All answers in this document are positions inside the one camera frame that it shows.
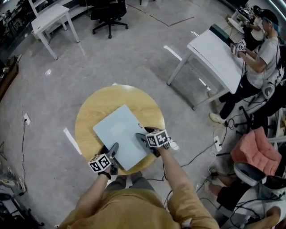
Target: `round wooden table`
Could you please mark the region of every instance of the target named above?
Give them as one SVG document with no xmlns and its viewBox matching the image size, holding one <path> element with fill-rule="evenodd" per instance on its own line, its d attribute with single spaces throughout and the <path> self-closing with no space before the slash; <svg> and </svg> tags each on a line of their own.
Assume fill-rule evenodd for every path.
<svg viewBox="0 0 286 229">
<path fill-rule="evenodd" d="M 164 118 L 159 106 L 145 92 L 127 85 L 102 88 L 88 97 L 76 117 L 76 142 L 87 161 L 97 154 L 103 146 L 93 131 L 93 126 L 124 104 L 128 106 L 144 127 L 165 129 Z M 155 158 L 150 153 L 128 171 L 119 165 L 118 175 L 136 173 L 149 166 Z"/>
</svg>

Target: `blue hair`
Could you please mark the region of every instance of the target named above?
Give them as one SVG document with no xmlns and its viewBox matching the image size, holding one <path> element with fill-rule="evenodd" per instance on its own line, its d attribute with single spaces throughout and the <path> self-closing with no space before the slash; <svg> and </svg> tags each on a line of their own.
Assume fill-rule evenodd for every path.
<svg viewBox="0 0 286 229">
<path fill-rule="evenodd" d="M 280 33 L 280 32 L 281 32 L 281 29 L 280 29 L 279 25 L 275 24 L 274 22 L 272 22 L 272 21 L 271 21 L 271 20 L 269 20 L 268 18 L 263 17 L 263 18 L 262 18 L 262 20 L 266 20 L 266 21 L 271 22 L 271 23 L 272 23 L 272 25 L 273 25 L 273 28 L 274 28 L 278 33 Z"/>
</svg>

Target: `gray floor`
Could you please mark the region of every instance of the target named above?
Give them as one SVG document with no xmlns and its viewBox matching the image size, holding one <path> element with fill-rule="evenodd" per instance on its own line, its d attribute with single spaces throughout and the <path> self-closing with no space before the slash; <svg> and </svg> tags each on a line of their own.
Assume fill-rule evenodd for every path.
<svg viewBox="0 0 286 229">
<path fill-rule="evenodd" d="M 59 29 L 53 34 L 50 46 L 59 57 L 57 61 L 43 44 L 31 37 L 27 39 L 31 44 L 24 41 L 16 50 L 16 54 L 23 57 L 20 73 L 0 103 L 0 140 L 5 141 L 5 154 L 14 169 L 23 176 L 22 117 L 26 112 L 29 114 L 32 124 L 26 128 L 24 144 L 25 181 L 29 191 L 21 201 L 36 212 L 46 228 L 59 224 L 96 178 L 63 133 L 67 127 L 74 136 L 76 115 L 82 103 L 96 90 L 116 82 L 135 86 L 151 95 L 162 110 L 169 135 L 181 148 L 175 152 L 180 164 L 189 162 L 210 145 L 214 130 L 223 128 L 209 120 L 211 106 L 193 111 L 166 85 L 179 61 L 163 47 L 168 45 L 183 55 L 193 39 L 190 31 L 202 33 L 213 23 L 223 28 L 225 16 L 232 12 L 216 0 L 143 0 L 142 6 L 139 0 L 127 3 L 127 14 L 122 22 L 128 23 L 129 29 L 119 25 L 112 27 L 111 40 L 107 38 L 108 28 L 92 35 L 97 22 L 82 15 L 73 20 L 80 43 L 75 42 L 69 27 L 67 31 Z M 190 17 L 194 18 L 169 26 Z M 202 85 L 190 81 L 188 76 L 195 74 L 192 65 L 186 68 L 188 71 L 182 71 L 173 86 L 188 95 L 193 85 Z M 206 89 L 200 91 L 198 98 L 206 97 Z M 228 131 L 223 152 L 229 151 L 236 141 L 234 132 Z M 208 175 L 207 166 L 214 159 L 209 152 L 184 168 L 194 186 Z M 227 172 L 228 162 L 228 158 L 220 158 L 214 164 Z M 143 174 L 146 178 L 161 178 L 161 159 Z M 168 184 L 156 181 L 151 184 L 164 201 L 170 190 Z M 199 196 L 207 196 L 217 204 L 203 189 Z M 206 201 L 204 204 L 215 213 L 212 205 Z"/>
</svg>

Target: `gray pants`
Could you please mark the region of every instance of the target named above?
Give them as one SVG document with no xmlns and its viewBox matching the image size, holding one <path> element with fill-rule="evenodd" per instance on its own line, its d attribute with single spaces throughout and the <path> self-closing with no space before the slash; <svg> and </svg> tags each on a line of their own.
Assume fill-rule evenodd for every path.
<svg viewBox="0 0 286 229">
<path fill-rule="evenodd" d="M 126 179 L 127 176 L 117 176 L 116 180 L 111 182 L 107 187 L 106 191 L 118 191 L 121 189 L 126 188 Z M 151 184 L 142 176 L 141 172 L 137 172 L 135 174 L 131 175 L 131 181 L 133 186 L 130 188 L 136 188 L 136 189 L 148 189 L 155 191 L 154 188 L 151 186 Z"/>
</svg>

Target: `pink cushion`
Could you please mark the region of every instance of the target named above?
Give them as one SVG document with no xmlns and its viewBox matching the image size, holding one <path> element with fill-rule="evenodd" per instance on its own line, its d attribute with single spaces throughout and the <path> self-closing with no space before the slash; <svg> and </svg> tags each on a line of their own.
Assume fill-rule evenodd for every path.
<svg viewBox="0 0 286 229">
<path fill-rule="evenodd" d="M 234 162 L 247 162 L 271 176 L 275 175 L 282 158 L 269 143 L 263 127 L 243 135 L 231 151 L 231 157 Z"/>
</svg>

